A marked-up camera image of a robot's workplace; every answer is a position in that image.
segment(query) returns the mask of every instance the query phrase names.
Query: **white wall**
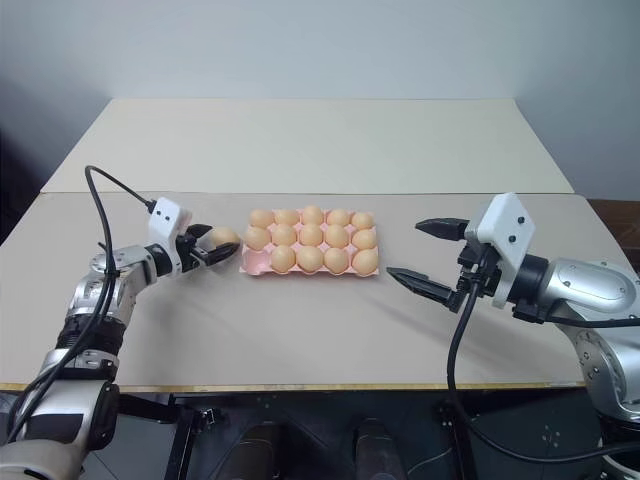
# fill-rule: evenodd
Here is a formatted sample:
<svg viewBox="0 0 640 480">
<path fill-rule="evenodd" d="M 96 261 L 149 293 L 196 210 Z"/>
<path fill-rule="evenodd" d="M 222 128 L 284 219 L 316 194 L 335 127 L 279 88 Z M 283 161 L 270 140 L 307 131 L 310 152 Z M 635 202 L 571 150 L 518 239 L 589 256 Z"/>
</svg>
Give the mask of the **white wall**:
<svg viewBox="0 0 640 480">
<path fill-rule="evenodd" d="M 637 0 L 0 0 L 0 128 L 44 181 L 111 97 L 515 97 L 640 199 Z"/>
</svg>

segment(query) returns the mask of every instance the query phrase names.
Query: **brown egg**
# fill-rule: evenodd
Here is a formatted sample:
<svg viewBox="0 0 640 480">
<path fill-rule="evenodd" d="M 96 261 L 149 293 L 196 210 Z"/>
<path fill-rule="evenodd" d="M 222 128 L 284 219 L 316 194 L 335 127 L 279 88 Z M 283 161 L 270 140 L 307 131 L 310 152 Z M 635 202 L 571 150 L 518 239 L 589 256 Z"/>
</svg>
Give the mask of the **brown egg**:
<svg viewBox="0 0 640 480">
<path fill-rule="evenodd" d="M 371 228 L 373 227 L 373 217 L 364 212 L 354 213 L 353 217 L 351 217 L 351 225 L 356 227 L 358 230 Z"/>
<path fill-rule="evenodd" d="M 378 268 L 378 254 L 375 250 L 360 250 L 353 257 L 351 266 L 359 275 L 369 275 Z"/>
<path fill-rule="evenodd" d="M 271 210 L 253 210 L 249 215 L 249 223 L 254 227 L 267 228 L 273 221 Z"/>
<path fill-rule="evenodd" d="M 214 227 L 211 231 L 211 241 L 218 247 L 223 243 L 240 243 L 240 237 L 229 227 Z"/>
<path fill-rule="evenodd" d="M 280 245 L 271 252 L 271 268 L 276 272 L 286 273 L 296 263 L 296 252 L 293 248 Z"/>
<path fill-rule="evenodd" d="M 253 250 L 262 250 L 271 241 L 269 230 L 258 227 L 249 227 L 244 234 L 244 243 Z"/>
<path fill-rule="evenodd" d="M 333 273 L 342 273 L 349 268 L 349 254 L 342 248 L 330 248 L 324 252 L 324 265 Z"/>
<path fill-rule="evenodd" d="M 349 220 L 351 216 L 349 212 L 347 212 L 344 208 L 336 208 L 329 212 L 327 215 L 327 223 L 329 225 L 340 225 L 341 227 L 346 227 L 349 225 Z"/>
<path fill-rule="evenodd" d="M 353 237 L 351 237 L 351 243 L 358 250 L 373 248 L 378 244 L 376 232 L 373 230 L 358 230 L 353 234 Z"/>
<path fill-rule="evenodd" d="M 324 240 L 330 247 L 344 248 L 349 244 L 349 234 L 340 225 L 329 225 L 324 232 Z"/>
<path fill-rule="evenodd" d="M 307 273 L 313 273 L 322 266 L 324 257 L 318 247 L 302 247 L 296 253 L 298 266 Z"/>
<path fill-rule="evenodd" d="M 324 222 L 324 213 L 322 212 L 322 210 L 320 210 L 320 208 L 316 207 L 315 205 L 310 205 L 302 210 L 302 223 L 304 223 L 305 225 L 311 223 L 320 225 L 322 222 Z"/>
<path fill-rule="evenodd" d="M 300 215 L 295 210 L 276 210 L 273 217 L 277 224 L 293 226 L 300 221 Z"/>
<path fill-rule="evenodd" d="M 322 229 L 318 225 L 309 224 L 302 227 L 298 233 L 298 240 L 302 245 L 317 247 L 322 243 Z"/>
<path fill-rule="evenodd" d="M 276 245 L 293 245 L 296 243 L 296 231 L 289 225 L 276 225 L 271 231 L 271 241 Z"/>
</svg>

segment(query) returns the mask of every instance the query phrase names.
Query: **table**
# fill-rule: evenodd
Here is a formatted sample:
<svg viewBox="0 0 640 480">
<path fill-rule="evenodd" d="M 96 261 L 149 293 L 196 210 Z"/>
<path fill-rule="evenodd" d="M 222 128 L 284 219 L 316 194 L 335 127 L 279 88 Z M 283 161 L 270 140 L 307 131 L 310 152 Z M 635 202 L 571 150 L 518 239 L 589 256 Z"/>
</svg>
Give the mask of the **table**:
<svg viewBox="0 0 640 480">
<path fill-rule="evenodd" d="M 140 191 L 573 193 L 511 99 L 116 99 L 43 191 L 87 163 Z"/>
<path fill-rule="evenodd" d="M 165 193 L 194 221 L 242 231 L 251 209 L 317 204 L 376 215 L 381 274 L 249 277 L 239 257 L 138 297 L 120 352 L 125 391 L 444 388 L 457 316 L 384 273 L 412 268 L 452 285 L 462 243 L 413 228 L 429 217 L 468 218 L 491 195 L 282 195 Z M 538 229 L 531 252 L 628 265 L 587 202 L 525 194 Z M 123 193 L 104 194 L 116 246 L 145 244 L 147 213 Z M 62 327 L 76 283 L 102 239 L 86 193 L 41 194 L 0 249 L 0 388 L 37 373 Z M 570 342 L 552 325 L 513 319 L 481 300 L 460 350 L 467 388 L 576 385 Z"/>
</svg>

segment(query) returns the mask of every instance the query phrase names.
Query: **gray floor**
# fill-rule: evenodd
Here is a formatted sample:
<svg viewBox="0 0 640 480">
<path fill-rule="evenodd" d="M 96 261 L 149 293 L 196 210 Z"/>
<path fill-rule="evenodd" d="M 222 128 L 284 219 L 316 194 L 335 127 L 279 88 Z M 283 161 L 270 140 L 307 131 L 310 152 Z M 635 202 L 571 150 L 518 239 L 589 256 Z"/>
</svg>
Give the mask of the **gray floor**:
<svg viewBox="0 0 640 480">
<path fill-rule="evenodd" d="M 435 413 L 443 398 L 427 392 L 224 395 L 209 398 L 206 404 L 189 398 L 186 401 L 196 407 L 220 408 L 228 419 L 198 436 L 188 479 L 212 478 L 243 432 L 263 420 L 286 426 L 291 466 L 285 478 L 354 478 L 353 431 L 366 417 L 379 418 L 394 436 L 410 480 L 453 479 L 449 427 L 443 427 Z M 480 415 L 477 424 L 504 444 L 536 455 L 567 453 L 597 442 L 598 424 L 583 391 L 550 394 L 526 403 L 523 399 L 527 400 L 526 394 L 507 398 L 508 404 L 519 406 Z M 488 395 L 478 400 L 491 405 L 505 397 Z M 163 478 L 174 429 L 120 416 L 113 442 L 87 457 L 82 479 Z M 597 471 L 597 460 L 554 467 L 525 465 L 478 441 L 473 443 L 480 479 L 577 480 L 592 478 Z"/>
</svg>

